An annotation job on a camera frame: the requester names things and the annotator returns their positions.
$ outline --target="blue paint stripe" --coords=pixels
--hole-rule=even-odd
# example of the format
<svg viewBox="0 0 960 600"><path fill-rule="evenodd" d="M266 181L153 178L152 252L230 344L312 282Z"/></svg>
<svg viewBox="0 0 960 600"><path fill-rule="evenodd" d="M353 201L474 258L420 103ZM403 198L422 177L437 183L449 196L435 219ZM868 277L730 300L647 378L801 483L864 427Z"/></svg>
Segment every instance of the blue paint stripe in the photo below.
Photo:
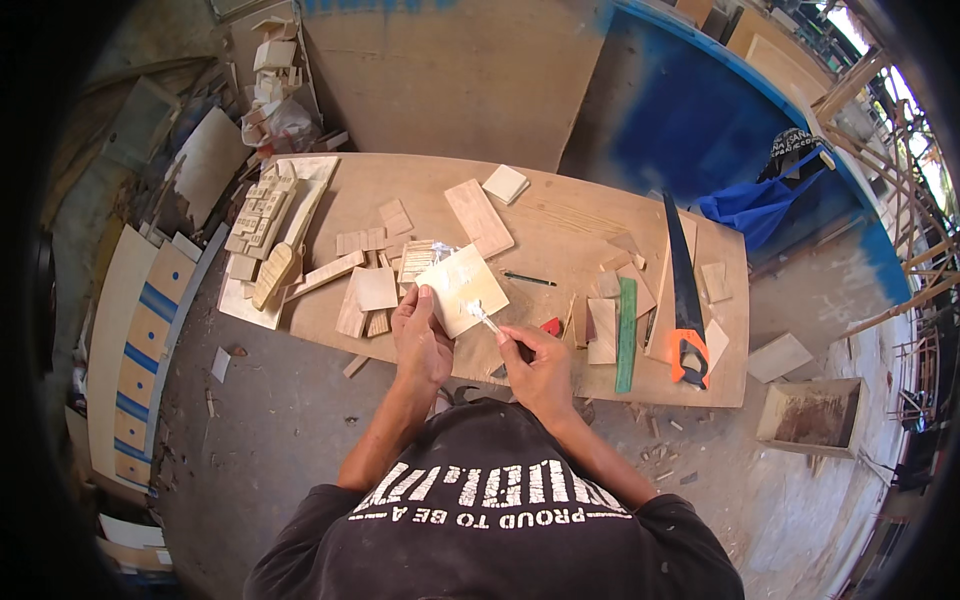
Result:
<svg viewBox="0 0 960 600"><path fill-rule="evenodd" d="M144 454L140 450L137 450L130 444L127 444L123 440L118 440L117 438L113 438L113 449L119 450L120 452L123 452L124 454L126 454L131 458L135 458L141 463L147 463L148 465L150 464L150 459L147 458L146 454Z"/></svg>
<svg viewBox="0 0 960 600"><path fill-rule="evenodd" d="M137 404L119 392L117 392L117 408L143 422L147 422L147 417L150 416L150 410L146 406Z"/></svg>
<svg viewBox="0 0 960 600"><path fill-rule="evenodd" d="M140 302L157 313L167 323L171 323L174 320L174 315L177 314L177 303L160 294L157 288L149 283L143 284L143 291L140 292Z"/></svg>
<svg viewBox="0 0 960 600"><path fill-rule="evenodd" d="M159 367L159 364L156 362L156 360L134 348L133 344L130 342L127 342L127 345L124 346L123 353L130 357L134 363L156 375L156 369Z"/></svg>
<svg viewBox="0 0 960 600"><path fill-rule="evenodd" d="M123 475L117 475L117 477L119 477L120 479L123 479L124 481L129 481L130 483L134 484L134 485L137 486L138 488L143 488L144 490L149 490L149 489L150 489L150 488L148 488L147 486L145 486L145 485L143 485L142 483L140 483L139 481L133 481L130 477L124 477Z"/></svg>

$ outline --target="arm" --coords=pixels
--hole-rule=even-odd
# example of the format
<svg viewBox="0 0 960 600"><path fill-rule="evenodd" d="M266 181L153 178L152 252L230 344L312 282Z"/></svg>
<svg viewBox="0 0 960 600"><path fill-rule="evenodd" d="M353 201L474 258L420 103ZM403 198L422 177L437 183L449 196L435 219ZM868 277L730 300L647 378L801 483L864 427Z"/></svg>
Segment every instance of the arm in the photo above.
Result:
<svg viewBox="0 0 960 600"><path fill-rule="evenodd" d="M433 290L414 285L391 318L396 379L360 441L340 465L337 486L367 492L423 428L453 369L453 342L433 314Z"/></svg>
<svg viewBox="0 0 960 600"><path fill-rule="evenodd" d="M566 345L535 327L500 329L503 333L496 342L520 404L537 417L594 481L620 498L627 508L635 510L655 497L657 490L650 481L593 433L573 409L570 353ZM523 362L514 340L536 353L534 362Z"/></svg>

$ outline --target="left hand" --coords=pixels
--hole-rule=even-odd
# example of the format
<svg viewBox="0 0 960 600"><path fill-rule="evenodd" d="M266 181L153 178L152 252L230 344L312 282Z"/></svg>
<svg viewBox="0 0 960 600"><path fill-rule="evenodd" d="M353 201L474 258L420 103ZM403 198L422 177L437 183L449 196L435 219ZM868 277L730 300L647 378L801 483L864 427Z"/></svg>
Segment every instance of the left hand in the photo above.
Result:
<svg viewBox="0 0 960 600"><path fill-rule="evenodd" d="M433 314L433 289L411 286L390 324L396 346L396 382L432 399L453 371L453 341Z"/></svg>

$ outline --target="green ruler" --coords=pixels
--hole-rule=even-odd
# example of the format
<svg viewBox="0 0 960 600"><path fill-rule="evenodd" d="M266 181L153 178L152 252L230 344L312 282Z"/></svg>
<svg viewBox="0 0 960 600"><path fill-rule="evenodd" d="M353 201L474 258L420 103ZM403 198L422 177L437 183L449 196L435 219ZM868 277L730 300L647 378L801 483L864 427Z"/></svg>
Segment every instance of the green ruler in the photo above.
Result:
<svg viewBox="0 0 960 600"><path fill-rule="evenodd" d="M634 385L636 356L636 281L620 278L620 330L616 341L616 392L630 392Z"/></svg>

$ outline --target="forearm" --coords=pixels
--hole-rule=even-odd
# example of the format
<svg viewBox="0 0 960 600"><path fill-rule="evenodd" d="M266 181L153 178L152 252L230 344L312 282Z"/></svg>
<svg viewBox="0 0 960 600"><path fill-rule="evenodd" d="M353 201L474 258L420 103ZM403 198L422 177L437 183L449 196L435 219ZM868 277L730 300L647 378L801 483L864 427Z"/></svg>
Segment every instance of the forearm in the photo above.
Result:
<svg viewBox="0 0 960 600"><path fill-rule="evenodd" d="M657 495L653 484L593 433L572 409L568 416L543 425L593 481L612 492L628 509L638 509Z"/></svg>
<svg viewBox="0 0 960 600"><path fill-rule="evenodd" d="M367 492L423 428L436 390L400 379L384 396L373 420L340 465L337 486Z"/></svg>

